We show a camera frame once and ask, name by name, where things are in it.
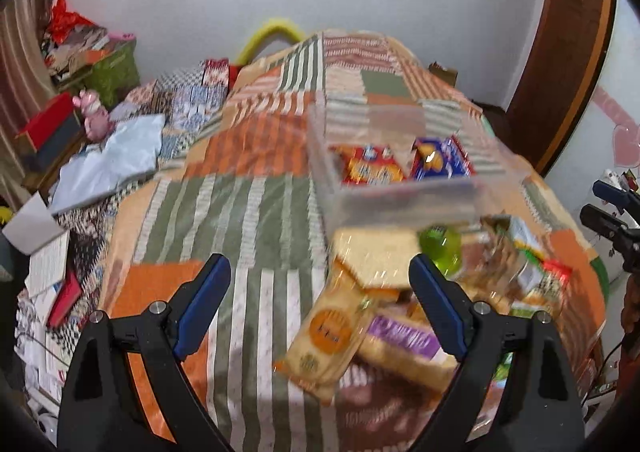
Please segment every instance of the wooden door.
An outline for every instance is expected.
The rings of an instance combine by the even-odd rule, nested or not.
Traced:
[[[510,148],[544,175],[590,99],[609,46],[615,0],[545,0],[507,109]]]

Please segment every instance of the purple label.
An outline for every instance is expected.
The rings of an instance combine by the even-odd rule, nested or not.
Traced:
[[[421,331],[383,316],[373,319],[367,333],[428,360],[440,349],[440,343],[432,332]]]

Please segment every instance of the metal screw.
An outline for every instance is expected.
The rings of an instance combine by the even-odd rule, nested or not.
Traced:
[[[159,315],[165,309],[166,309],[166,302],[162,300],[156,300],[155,302],[151,302],[151,305],[149,306],[149,311],[151,311],[151,313],[153,313],[154,315]]]
[[[543,324],[548,324],[552,320],[551,315],[546,311],[537,311],[536,318]]]
[[[97,324],[104,317],[103,311],[94,311],[89,315],[89,321],[91,323]]]
[[[474,304],[474,311],[479,315],[488,315],[489,313],[491,313],[491,306],[486,302],[476,302]]]

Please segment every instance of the green storage box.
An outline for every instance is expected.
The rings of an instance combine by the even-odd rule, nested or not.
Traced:
[[[59,86],[58,91],[68,91],[77,96],[84,88],[92,88],[100,94],[100,101],[111,110],[127,97],[129,91],[140,85],[140,76],[133,51],[136,41],[125,42],[97,64],[83,67]]]

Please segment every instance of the clear plastic bin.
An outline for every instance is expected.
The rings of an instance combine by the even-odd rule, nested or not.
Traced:
[[[480,117],[455,102],[423,106],[374,105],[329,100],[310,108],[308,157],[329,238],[342,226],[407,226],[473,221],[499,210],[497,194],[524,177],[515,156],[483,127]],[[416,137],[457,133],[477,173],[388,185],[345,185],[335,167],[333,145],[390,145],[408,170]]]

